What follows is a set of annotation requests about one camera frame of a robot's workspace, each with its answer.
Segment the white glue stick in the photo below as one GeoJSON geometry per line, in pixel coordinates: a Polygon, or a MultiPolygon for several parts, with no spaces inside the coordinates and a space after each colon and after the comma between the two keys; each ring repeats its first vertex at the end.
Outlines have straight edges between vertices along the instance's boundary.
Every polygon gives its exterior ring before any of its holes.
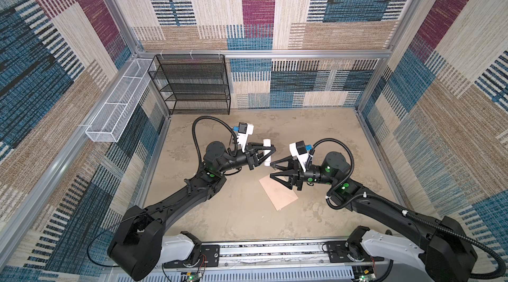
{"type": "MultiPolygon", "coordinates": [[[[271,140],[270,139],[264,139],[263,140],[263,144],[266,145],[266,146],[270,146],[271,145],[271,140]]],[[[270,166],[270,163],[271,163],[271,151],[263,151],[263,154],[264,156],[266,156],[266,160],[263,162],[264,166],[270,166]]]]}

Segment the pink envelope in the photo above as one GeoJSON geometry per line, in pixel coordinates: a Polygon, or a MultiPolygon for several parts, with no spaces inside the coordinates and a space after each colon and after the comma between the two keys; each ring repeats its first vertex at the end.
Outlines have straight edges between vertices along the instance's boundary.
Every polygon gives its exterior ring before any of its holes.
{"type": "Polygon", "coordinates": [[[276,211],[281,211],[283,208],[298,200],[298,196],[293,190],[287,189],[285,186],[272,180],[269,176],[261,178],[259,182],[276,211]]]}

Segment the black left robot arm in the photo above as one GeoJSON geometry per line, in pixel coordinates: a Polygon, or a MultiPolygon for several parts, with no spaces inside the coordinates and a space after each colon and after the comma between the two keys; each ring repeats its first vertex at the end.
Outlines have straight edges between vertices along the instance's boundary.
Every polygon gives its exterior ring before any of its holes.
{"type": "Polygon", "coordinates": [[[165,240],[167,230],[191,209],[214,197],[225,184],[227,171],[243,166],[254,169],[275,151],[273,145],[254,142],[235,152],[219,141],[210,143],[198,172],[185,181],[185,187],[156,204],[127,210],[108,247],[108,257],[135,281],[164,263],[197,264],[202,242],[187,231],[165,240]]]}

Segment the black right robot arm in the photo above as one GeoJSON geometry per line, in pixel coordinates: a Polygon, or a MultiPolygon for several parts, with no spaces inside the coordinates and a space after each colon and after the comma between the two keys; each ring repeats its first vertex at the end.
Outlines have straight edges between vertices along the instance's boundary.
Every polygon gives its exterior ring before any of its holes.
{"type": "Polygon", "coordinates": [[[478,259],[474,240],[458,221],[406,209],[350,178],[353,165],[339,152],[330,152],[320,165],[309,154],[286,157],[271,163],[271,179],[292,189],[304,183],[330,185],[326,200],[332,209],[347,209],[381,222],[403,236],[390,242],[365,226],[349,237],[350,250],[408,263],[426,272],[434,281],[468,281],[474,277],[478,259]]]}

